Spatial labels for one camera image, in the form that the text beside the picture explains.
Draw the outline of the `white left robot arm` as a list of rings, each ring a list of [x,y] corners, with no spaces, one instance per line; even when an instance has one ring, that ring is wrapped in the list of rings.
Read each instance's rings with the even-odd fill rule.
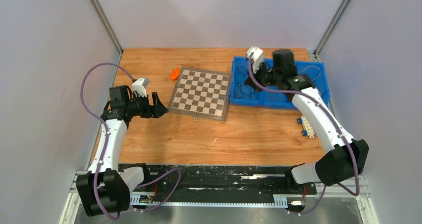
[[[135,188],[150,189],[152,177],[145,173],[145,163],[130,165],[119,173],[122,143],[134,117],[159,118],[168,112],[157,92],[143,97],[129,86],[117,86],[109,89],[109,97],[99,117],[101,137],[97,153],[87,173],[76,180],[78,194],[89,217],[119,215],[129,209]]]

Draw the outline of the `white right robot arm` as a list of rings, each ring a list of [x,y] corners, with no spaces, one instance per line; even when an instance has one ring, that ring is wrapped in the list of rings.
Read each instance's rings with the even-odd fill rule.
[[[359,181],[369,146],[357,140],[333,116],[307,74],[297,72],[293,52],[279,49],[272,53],[273,66],[264,62],[262,49],[252,46],[245,55],[249,77],[245,84],[257,91],[282,93],[305,116],[316,132],[325,155],[317,162],[293,166],[286,173],[284,186],[296,193],[304,183],[320,182],[327,186],[355,178]]]

